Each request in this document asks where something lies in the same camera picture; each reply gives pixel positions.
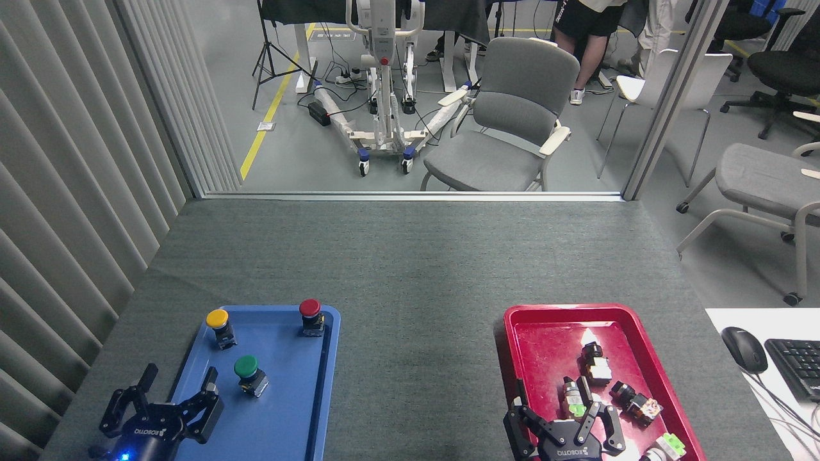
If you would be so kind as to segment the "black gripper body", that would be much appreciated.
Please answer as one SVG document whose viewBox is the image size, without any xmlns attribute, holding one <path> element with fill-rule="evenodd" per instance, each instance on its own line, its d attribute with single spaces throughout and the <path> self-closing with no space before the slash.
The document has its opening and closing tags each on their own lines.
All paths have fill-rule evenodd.
<svg viewBox="0 0 820 461">
<path fill-rule="evenodd" d="M 602 443 L 591 433 L 594 423 L 555 420 L 542 423 L 537 449 L 541 460 L 602 460 Z"/>
<path fill-rule="evenodd" d="M 90 447 L 93 460 L 172 460 L 185 438 L 185 423 L 176 408 L 144 408 L 123 422 L 123 410 L 106 414 L 101 431 L 117 438 L 111 449 Z"/>
</svg>

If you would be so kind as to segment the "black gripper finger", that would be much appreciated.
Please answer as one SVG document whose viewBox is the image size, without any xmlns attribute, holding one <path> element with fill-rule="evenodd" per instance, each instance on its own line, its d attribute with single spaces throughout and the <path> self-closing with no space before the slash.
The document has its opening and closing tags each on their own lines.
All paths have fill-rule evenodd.
<svg viewBox="0 0 820 461">
<path fill-rule="evenodd" d="M 199 444 L 208 443 L 224 410 L 224 402 L 219 396 L 216 381 L 218 371 L 208 368 L 200 391 L 187 400 L 172 405 L 168 440 L 174 444 L 184 439 L 193 439 Z"/>
<path fill-rule="evenodd" d="M 123 417 L 128 405 L 134 406 L 136 414 L 147 414 L 147 406 L 149 406 L 147 391 L 150 390 L 157 374 L 158 366 L 148 364 L 137 384 L 131 385 L 124 390 L 115 390 L 112 393 L 99 424 L 99 429 L 105 437 L 112 439 L 121 434 L 124 425 Z"/>
<path fill-rule="evenodd" d="M 603 442 L 591 435 L 591 429 L 598 417 L 603 421 L 605 434 Z M 592 402 L 576 432 L 576 446 L 580 447 L 582 454 L 586 457 L 592 455 L 600 457 L 602 453 L 617 457 L 626 450 L 626 441 L 615 406 L 604 405 L 600 401 Z"/>
<path fill-rule="evenodd" d="M 529 406 L 522 379 L 515 379 L 506 384 L 509 408 L 504 415 L 503 423 L 513 458 L 516 460 L 545 460 L 542 453 L 546 426 Z"/>
</svg>

